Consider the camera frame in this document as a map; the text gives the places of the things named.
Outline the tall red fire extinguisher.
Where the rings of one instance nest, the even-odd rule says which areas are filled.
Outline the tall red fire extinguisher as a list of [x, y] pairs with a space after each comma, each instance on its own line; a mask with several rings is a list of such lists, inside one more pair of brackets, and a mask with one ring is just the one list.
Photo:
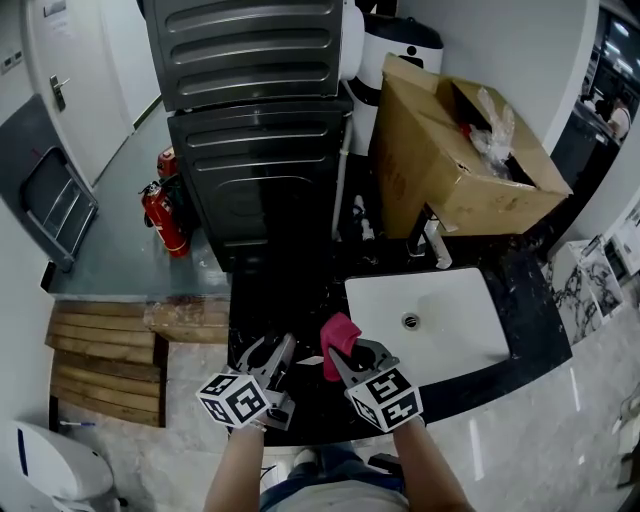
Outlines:
[[145, 225], [156, 231], [170, 256], [186, 256], [190, 248], [189, 237], [176, 216], [176, 210], [165, 188], [153, 181], [140, 195]]

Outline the chrome faucet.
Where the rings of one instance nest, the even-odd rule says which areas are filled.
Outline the chrome faucet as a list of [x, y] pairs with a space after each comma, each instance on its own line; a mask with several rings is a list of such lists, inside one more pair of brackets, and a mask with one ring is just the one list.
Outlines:
[[447, 270], [452, 265], [452, 258], [439, 232], [440, 225], [438, 216], [424, 204], [406, 241], [406, 247], [412, 258], [425, 256], [427, 247], [430, 247], [436, 259], [436, 267]]

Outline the person's white shirt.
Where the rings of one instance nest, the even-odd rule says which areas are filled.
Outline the person's white shirt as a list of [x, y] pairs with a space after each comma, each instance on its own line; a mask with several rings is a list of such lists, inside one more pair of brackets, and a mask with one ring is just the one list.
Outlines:
[[399, 492], [348, 480], [305, 487], [265, 512], [409, 512]]

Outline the person's right forearm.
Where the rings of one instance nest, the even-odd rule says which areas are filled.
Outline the person's right forearm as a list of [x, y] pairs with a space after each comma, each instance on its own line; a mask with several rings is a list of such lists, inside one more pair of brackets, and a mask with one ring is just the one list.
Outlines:
[[393, 431], [410, 512], [475, 512], [419, 417]]

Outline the pink cloth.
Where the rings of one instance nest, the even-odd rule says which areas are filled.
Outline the pink cloth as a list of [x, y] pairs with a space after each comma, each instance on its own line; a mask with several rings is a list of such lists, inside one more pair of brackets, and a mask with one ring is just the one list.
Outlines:
[[330, 356], [330, 348], [350, 357], [362, 331], [344, 313], [333, 315], [320, 330], [320, 342], [324, 357], [323, 375], [328, 382], [341, 380], [338, 369]]

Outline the white pipe fitting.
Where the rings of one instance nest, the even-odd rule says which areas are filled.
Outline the white pipe fitting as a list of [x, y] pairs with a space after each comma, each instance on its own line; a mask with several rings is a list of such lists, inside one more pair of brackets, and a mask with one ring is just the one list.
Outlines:
[[374, 241], [376, 236], [369, 222], [364, 199], [361, 195], [356, 195], [352, 207], [354, 222], [360, 229], [361, 238], [364, 242]]

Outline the white table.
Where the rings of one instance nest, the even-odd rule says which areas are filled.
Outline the white table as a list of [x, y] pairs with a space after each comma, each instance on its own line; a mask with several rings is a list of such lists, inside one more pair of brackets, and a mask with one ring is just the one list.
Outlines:
[[640, 272], [640, 207], [634, 208], [605, 245], [618, 280]]

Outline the white sink basin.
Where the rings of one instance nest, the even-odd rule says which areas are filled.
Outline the white sink basin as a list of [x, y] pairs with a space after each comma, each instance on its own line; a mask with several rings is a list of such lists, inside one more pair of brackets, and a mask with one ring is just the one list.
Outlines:
[[501, 363], [510, 350], [482, 273], [460, 268], [351, 278], [351, 320], [426, 386]]

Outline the black ribbed appliance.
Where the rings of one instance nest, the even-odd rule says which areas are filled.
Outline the black ribbed appliance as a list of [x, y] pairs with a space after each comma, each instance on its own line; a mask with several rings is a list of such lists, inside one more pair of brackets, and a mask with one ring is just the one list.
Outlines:
[[233, 271], [263, 248], [330, 242], [351, 110], [341, 93], [169, 117], [178, 169], [222, 270]]
[[137, 0], [167, 111], [333, 97], [358, 73], [355, 0]]

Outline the white marble pattern cabinet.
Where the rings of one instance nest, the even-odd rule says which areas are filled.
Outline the white marble pattern cabinet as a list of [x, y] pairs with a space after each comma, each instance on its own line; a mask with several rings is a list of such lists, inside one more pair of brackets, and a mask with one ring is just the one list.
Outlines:
[[624, 306], [600, 236], [562, 245], [543, 267], [543, 275], [572, 345], [596, 332]]

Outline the person's left forearm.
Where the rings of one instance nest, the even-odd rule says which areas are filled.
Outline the person's left forearm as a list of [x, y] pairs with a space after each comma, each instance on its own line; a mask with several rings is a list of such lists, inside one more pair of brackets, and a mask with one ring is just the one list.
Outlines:
[[208, 490], [203, 512], [259, 512], [264, 431], [234, 430]]

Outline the person's blue jeans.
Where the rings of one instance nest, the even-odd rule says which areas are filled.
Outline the person's blue jeans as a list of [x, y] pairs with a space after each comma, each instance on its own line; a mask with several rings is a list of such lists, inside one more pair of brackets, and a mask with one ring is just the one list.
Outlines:
[[350, 442], [310, 447], [316, 452], [317, 464], [293, 467], [288, 477], [270, 487], [260, 497], [260, 509], [265, 510], [313, 485], [355, 480], [405, 494], [404, 480], [369, 468], [356, 454]]

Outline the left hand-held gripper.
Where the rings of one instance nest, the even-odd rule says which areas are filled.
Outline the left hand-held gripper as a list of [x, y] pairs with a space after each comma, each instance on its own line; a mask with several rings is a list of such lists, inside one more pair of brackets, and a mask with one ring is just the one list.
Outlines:
[[270, 374], [268, 390], [250, 374], [215, 373], [196, 392], [200, 404], [217, 423], [232, 429], [246, 426], [286, 431], [295, 403], [286, 392], [277, 392], [288, 372], [296, 339], [286, 333], [282, 339], [269, 332], [248, 347], [236, 364], [239, 372]]

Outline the grey folded step ladder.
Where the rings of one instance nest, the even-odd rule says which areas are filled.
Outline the grey folded step ladder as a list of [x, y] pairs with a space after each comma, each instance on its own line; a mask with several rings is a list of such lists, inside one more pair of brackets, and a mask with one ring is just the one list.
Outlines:
[[70, 271], [98, 203], [39, 94], [0, 125], [0, 197], [48, 258]]

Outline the small red fire extinguisher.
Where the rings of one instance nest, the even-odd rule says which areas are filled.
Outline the small red fire extinguisher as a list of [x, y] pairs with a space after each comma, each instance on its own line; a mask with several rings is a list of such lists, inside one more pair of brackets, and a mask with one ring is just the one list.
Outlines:
[[160, 179], [170, 179], [179, 173], [175, 151], [172, 146], [158, 155], [156, 168]]

